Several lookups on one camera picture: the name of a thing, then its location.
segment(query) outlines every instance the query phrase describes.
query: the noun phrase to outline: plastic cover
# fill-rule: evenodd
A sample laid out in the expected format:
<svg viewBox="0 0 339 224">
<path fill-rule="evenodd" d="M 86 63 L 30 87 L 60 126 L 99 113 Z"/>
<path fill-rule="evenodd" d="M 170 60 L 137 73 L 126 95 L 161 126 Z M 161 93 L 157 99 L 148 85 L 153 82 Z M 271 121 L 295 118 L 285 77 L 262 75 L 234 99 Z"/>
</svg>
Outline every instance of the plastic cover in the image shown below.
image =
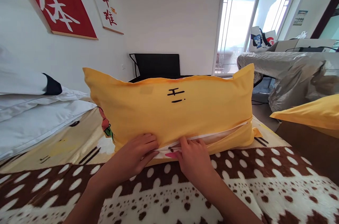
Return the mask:
<svg viewBox="0 0 339 224">
<path fill-rule="evenodd" d="M 263 75 L 275 78 L 268 101 L 273 112 L 339 93 L 339 54 L 331 52 L 245 52 L 241 69 L 253 63 L 254 84 Z"/>
</svg>

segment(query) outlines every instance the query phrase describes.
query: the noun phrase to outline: wall sign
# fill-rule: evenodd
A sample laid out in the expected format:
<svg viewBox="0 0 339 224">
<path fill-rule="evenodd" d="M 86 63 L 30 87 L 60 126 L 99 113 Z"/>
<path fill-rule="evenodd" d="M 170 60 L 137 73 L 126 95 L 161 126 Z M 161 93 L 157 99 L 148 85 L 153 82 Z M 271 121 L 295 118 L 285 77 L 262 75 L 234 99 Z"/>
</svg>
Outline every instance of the wall sign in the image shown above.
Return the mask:
<svg viewBox="0 0 339 224">
<path fill-rule="evenodd" d="M 102 25 L 105 29 L 123 34 L 120 30 L 118 13 L 112 0 L 95 0 L 98 7 Z"/>
<path fill-rule="evenodd" d="M 297 16 L 294 18 L 293 25 L 301 26 L 304 22 L 304 19 L 308 11 L 298 11 Z"/>
<path fill-rule="evenodd" d="M 36 0 L 52 33 L 97 40 L 81 0 Z"/>
</svg>

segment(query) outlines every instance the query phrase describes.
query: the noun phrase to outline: hand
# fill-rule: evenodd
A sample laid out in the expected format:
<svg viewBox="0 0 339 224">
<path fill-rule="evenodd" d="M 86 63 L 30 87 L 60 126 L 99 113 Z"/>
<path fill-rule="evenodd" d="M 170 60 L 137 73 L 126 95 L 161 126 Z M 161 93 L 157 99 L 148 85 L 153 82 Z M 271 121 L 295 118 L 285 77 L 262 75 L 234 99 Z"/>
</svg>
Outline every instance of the hand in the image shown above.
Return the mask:
<svg viewBox="0 0 339 224">
<path fill-rule="evenodd" d="M 182 152 L 176 152 L 180 169 L 187 179 L 204 194 L 210 186 L 210 181 L 221 180 L 214 170 L 209 157 L 207 147 L 202 139 L 187 140 L 179 139 Z"/>
<path fill-rule="evenodd" d="M 153 151 L 158 147 L 155 135 L 148 133 L 137 136 L 116 152 L 90 179 L 89 184 L 104 192 L 114 191 L 120 183 L 139 174 L 159 153 Z"/>
</svg>

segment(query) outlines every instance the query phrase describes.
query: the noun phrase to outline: yellow pillowcase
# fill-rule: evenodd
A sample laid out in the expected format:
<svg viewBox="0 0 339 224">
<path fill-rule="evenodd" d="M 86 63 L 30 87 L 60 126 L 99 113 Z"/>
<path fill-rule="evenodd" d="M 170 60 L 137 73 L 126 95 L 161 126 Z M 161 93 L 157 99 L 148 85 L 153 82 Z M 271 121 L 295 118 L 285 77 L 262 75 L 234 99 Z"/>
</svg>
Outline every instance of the yellow pillowcase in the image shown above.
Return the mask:
<svg viewBox="0 0 339 224">
<path fill-rule="evenodd" d="M 173 160 L 183 135 L 203 138 L 210 154 L 248 146 L 254 140 L 253 64 L 231 79 L 150 78 L 134 84 L 90 68 L 83 71 L 92 100 L 109 120 L 115 151 L 141 133 L 157 136 L 160 154 L 156 158 L 164 159 L 160 162 Z"/>
<path fill-rule="evenodd" d="M 339 130 L 339 94 L 274 112 L 271 117 L 328 130 Z"/>
</svg>

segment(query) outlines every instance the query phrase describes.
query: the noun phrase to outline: sliding glass door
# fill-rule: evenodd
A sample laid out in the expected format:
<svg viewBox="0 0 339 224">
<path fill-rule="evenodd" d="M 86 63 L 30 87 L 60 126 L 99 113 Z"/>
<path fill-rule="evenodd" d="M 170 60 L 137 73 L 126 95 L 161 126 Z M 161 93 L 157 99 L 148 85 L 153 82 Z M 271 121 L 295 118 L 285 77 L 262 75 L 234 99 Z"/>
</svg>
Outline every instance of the sliding glass door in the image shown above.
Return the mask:
<svg viewBox="0 0 339 224">
<path fill-rule="evenodd" d="M 237 57 L 247 51 L 250 27 L 264 32 L 275 30 L 279 36 L 292 0 L 223 0 L 220 15 L 215 76 L 232 75 Z"/>
</svg>

